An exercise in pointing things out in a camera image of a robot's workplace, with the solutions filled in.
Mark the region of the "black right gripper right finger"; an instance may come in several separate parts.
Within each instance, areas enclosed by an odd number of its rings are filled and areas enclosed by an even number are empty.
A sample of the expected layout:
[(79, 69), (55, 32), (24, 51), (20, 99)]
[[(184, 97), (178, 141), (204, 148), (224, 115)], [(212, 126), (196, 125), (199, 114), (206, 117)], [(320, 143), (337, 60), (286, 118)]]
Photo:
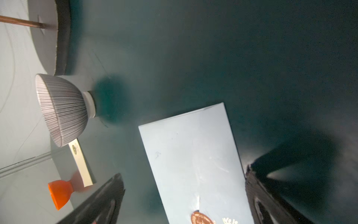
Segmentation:
[(311, 224), (307, 217), (267, 188), (247, 166), (245, 190), (255, 224)]

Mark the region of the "light blue envelope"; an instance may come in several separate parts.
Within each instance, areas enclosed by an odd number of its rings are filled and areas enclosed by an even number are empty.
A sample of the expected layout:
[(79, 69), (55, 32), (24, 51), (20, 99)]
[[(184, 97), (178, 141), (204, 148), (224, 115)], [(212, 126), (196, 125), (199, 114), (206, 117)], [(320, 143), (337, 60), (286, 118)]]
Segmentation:
[(251, 224), (245, 175), (223, 103), (139, 126), (167, 218)]

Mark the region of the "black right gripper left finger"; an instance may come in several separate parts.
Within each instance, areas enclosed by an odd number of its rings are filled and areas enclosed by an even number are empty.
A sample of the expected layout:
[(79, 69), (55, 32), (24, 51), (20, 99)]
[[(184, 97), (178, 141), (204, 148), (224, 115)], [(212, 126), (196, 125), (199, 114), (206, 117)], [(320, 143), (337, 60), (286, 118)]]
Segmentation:
[(117, 173), (59, 223), (115, 224), (124, 195), (123, 178)]

